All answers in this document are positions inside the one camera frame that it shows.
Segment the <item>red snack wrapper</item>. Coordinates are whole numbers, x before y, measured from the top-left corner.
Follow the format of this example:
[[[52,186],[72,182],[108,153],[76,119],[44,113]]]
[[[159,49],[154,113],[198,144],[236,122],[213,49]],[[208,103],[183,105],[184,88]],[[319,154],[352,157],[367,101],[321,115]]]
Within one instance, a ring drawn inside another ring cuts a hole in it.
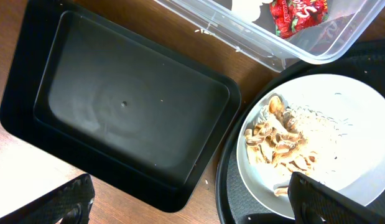
[[[274,19],[276,36],[282,39],[319,25],[328,18],[327,0],[273,0],[269,10]]]

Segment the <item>peanut shells food scraps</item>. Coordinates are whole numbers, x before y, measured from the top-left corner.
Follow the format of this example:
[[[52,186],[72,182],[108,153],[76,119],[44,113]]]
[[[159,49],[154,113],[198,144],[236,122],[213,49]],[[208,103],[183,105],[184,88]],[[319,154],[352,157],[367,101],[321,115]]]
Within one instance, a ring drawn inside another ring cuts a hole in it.
[[[259,110],[254,126],[244,132],[249,164],[274,175],[277,197],[287,195],[294,172],[342,189],[354,181],[342,150],[348,125],[308,106],[287,106],[274,95]]]

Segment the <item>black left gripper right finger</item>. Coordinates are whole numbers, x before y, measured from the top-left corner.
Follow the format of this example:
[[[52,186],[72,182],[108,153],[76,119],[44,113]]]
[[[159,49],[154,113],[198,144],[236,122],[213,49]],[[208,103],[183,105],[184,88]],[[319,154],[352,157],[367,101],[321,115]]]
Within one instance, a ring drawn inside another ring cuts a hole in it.
[[[300,172],[294,172],[290,178],[288,198],[298,224],[385,224],[384,216]]]

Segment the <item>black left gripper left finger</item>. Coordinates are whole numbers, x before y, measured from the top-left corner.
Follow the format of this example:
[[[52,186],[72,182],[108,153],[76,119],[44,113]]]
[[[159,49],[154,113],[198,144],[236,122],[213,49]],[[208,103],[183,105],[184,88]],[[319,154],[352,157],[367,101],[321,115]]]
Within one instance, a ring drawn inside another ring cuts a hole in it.
[[[90,221],[95,190],[82,174],[0,218],[0,223],[75,223]]]

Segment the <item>grey plate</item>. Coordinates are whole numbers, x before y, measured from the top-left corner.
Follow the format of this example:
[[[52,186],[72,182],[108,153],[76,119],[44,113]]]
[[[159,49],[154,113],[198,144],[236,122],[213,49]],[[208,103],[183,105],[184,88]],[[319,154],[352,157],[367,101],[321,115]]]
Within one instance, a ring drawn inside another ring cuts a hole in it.
[[[239,174],[249,193],[261,205],[286,218],[292,218],[290,201],[274,195],[274,175],[249,164],[244,132],[254,126],[259,110],[270,97],[279,95],[287,106],[308,106],[349,125],[342,138],[349,177],[346,187],[332,190],[368,205],[385,191],[385,98],[369,85],[354,78],[318,74],[294,78],[266,93],[248,110],[239,131],[236,158]]]

